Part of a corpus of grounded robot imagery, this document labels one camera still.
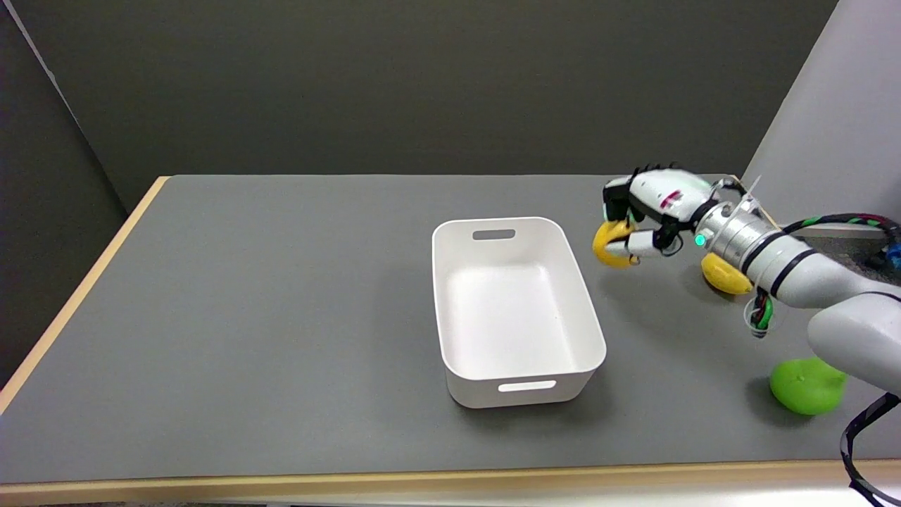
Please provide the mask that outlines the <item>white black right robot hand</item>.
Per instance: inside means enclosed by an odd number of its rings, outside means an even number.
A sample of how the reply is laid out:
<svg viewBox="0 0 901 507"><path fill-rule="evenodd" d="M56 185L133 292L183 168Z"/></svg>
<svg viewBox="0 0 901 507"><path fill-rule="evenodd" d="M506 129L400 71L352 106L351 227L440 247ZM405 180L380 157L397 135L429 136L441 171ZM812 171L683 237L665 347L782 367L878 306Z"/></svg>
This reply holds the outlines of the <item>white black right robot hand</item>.
<svg viewBox="0 0 901 507"><path fill-rule="evenodd" d="M648 165L602 190L604 219L593 249L602 263L625 268L645 256L675 256L683 232L719 204L711 182L673 166Z"/></svg>

